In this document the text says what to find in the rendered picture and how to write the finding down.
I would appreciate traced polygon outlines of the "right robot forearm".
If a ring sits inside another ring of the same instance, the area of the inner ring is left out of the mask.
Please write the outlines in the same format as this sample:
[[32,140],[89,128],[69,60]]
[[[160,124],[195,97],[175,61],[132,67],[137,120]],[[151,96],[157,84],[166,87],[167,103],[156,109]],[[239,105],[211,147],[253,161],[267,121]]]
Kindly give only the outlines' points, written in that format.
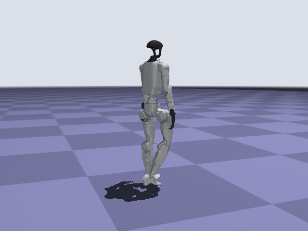
[[166,101],[167,101],[167,106],[168,106],[168,111],[170,113],[170,109],[174,109],[174,102],[173,102],[173,94],[172,94],[172,87],[169,85],[168,86],[168,94],[165,95]]

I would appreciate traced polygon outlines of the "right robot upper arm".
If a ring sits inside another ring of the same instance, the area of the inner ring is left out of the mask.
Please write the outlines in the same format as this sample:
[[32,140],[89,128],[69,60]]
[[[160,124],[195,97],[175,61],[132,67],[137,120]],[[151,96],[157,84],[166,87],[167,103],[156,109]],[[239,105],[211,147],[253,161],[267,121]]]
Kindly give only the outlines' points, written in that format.
[[162,91],[164,93],[168,93],[169,86],[169,65],[164,63],[158,63],[158,70],[161,73],[161,79],[163,88]]

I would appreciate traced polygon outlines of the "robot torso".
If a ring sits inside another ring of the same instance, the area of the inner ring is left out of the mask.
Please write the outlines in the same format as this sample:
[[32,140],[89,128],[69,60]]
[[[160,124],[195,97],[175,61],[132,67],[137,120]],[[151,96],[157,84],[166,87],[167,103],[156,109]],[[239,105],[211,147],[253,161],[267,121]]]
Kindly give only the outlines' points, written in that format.
[[[160,59],[159,59],[160,60]],[[158,70],[158,63],[162,63],[156,59],[154,62],[144,62],[142,66],[142,87],[144,94],[150,94],[147,103],[144,104],[144,114],[149,117],[155,117],[156,108],[161,108],[157,103],[156,94],[162,93],[161,73]]]

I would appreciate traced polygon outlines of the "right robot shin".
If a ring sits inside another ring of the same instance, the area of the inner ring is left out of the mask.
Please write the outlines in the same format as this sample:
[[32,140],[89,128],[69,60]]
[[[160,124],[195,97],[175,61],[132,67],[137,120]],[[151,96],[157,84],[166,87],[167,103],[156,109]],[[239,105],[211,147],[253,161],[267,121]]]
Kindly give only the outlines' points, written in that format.
[[155,151],[154,158],[153,158],[153,165],[150,170],[149,176],[150,178],[154,179],[155,174],[157,173],[159,167],[161,167],[162,163],[164,162],[170,147],[166,144],[162,144],[159,148],[159,150]]

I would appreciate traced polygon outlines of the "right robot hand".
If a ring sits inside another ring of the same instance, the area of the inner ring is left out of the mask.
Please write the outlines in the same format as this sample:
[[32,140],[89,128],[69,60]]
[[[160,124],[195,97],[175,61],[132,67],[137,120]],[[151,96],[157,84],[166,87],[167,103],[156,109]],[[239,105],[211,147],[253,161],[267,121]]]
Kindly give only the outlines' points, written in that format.
[[170,109],[170,113],[169,113],[170,115],[171,115],[171,118],[172,118],[172,125],[171,125],[171,128],[169,128],[169,129],[172,129],[172,128],[174,128],[174,122],[175,122],[175,112],[174,112],[174,109]]

